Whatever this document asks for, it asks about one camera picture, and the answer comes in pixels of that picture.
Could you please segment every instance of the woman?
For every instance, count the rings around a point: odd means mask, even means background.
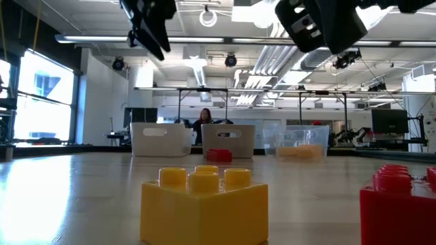
[[[193,124],[193,130],[197,133],[196,145],[203,143],[203,139],[202,139],[202,124],[205,124],[205,123],[212,123],[211,111],[209,109],[207,109],[207,108],[204,108],[200,112],[200,119],[198,119]]]

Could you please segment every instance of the white pillar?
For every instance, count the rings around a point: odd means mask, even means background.
[[[403,91],[405,92],[435,92],[435,77],[433,75],[420,76],[412,79],[411,75],[403,77]],[[424,132],[429,140],[428,148],[421,149],[421,145],[409,145],[410,152],[436,152],[436,96],[413,95],[404,96],[403,104],[409,116],[424,116]],[[420,125],[417,120],[409,121],[407,138],[420,137]]]
[[[130,108],[151,108],[153,107],[153,92],[152,91],[138,91],[134,90],[134,87],[139,84],[142,86],[153,86],[153,76],[151,76],[151,85],[150,85],[150,76],[147,76],[146,72],[151,72],[153,74],[153,70],[151,71],[141,71],[143,67],[131,67],[129,69],[129,91],[128,91],[128,104],[125,107]]]

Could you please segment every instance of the white plastic bin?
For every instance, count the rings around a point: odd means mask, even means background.
[[[203,155],[210,149],[226,149],[234,158],[253,157],[254,125],[202,125]]]
[[[132,122],[130,133],[135,157],[183,157],[191,153],[192,129],[184,125]]]

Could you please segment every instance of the table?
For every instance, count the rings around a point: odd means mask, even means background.
[[[249,168],[253,181],[269,185],[265,244],[353,245],[360,244],[358,191],[387,163],[404,164],[412,174],[426,171],[422,164],[358,157],[308,163],[254,156],[229,167]],[[0,244],[142,244],[141,183],[157,179],[161,167],[192,172],[201,164],[201,155],[132,158],[110,152],[0,164]]]

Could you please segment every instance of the small red lego brick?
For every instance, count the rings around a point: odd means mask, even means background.
[[[232,162],[232,153],[224,149],[210,149],[206,154],[207,161],[218,163]]]
[[[360,190],[362,245],[434,244],[436,168],[412,178],[406,167],[385,165]]]

